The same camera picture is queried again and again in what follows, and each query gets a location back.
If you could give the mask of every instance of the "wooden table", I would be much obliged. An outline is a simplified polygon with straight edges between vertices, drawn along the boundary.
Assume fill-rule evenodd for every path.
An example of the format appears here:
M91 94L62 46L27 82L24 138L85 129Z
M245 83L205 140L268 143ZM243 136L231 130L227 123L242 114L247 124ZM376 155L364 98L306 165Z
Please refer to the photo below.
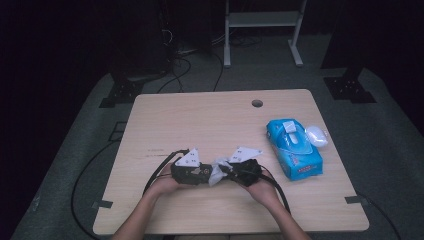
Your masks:
M262 107L252 101L260 100ZM104 196L111 208L100 208L96 234L112 234L142 196L151 174L172 152L199 150L202 163L231 156L236 147L261 149L258 162L283 188L293 217L305 231L362 231L369 226L329 134L319 149L324 174L291 182L282 172L266 137L272 119L295 118L304 127L327 129L308 90L146 94L132 109ZM156 204L148 234L275 233L267 210L236 183L221 181L178 190Z

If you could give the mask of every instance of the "hole in table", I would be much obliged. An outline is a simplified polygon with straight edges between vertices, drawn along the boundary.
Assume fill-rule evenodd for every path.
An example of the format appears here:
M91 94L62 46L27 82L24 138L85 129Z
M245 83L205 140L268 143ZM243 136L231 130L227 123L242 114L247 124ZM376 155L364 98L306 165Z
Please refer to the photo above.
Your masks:
M255 99L252 101L252 106L260 108L264 105L264 103L261 100Z

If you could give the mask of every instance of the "dark background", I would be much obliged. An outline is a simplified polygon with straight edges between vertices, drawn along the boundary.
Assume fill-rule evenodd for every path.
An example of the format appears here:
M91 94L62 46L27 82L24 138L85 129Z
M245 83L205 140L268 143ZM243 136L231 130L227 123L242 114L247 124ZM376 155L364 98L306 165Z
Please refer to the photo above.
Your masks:
M246 3L251 10L297 7ZM234 0L231 7L244 4ZM111 69L169 70L172 48L164 47L161 29L208 47L223 34L224 6L223 0L0 2L0 238L13 234L97 81ZM374 71L423 132L423 18L421 1L309 0L301 34L334 33L323 68L359 64Z

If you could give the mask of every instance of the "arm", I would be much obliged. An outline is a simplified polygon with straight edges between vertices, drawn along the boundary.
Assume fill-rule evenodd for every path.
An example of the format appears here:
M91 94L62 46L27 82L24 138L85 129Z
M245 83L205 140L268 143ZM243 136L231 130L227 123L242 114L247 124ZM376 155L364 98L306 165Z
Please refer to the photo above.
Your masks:
M171 164L167 164L160 175L170 173ZM143 239L147 224L159 197L183 187L186 187L186 185L178 184L171 176L167 175L157 178L140 199L127 220L112 236L112 239Z
M271 177L268 171L263 171L262 173ZM242 187L250 193L253 199L268 209L277 222L284 239L310 239L281 204L274 186L269 182L259 179L259 182L249 187Z

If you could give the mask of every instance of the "tissue box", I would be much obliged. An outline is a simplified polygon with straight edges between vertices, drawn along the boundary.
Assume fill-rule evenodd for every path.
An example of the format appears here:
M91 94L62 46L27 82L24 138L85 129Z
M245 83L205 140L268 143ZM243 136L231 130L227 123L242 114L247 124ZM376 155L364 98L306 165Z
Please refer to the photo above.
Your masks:
M267 135L284 174L290 180L300 180L322 174L322 157L295 119L271 120Z

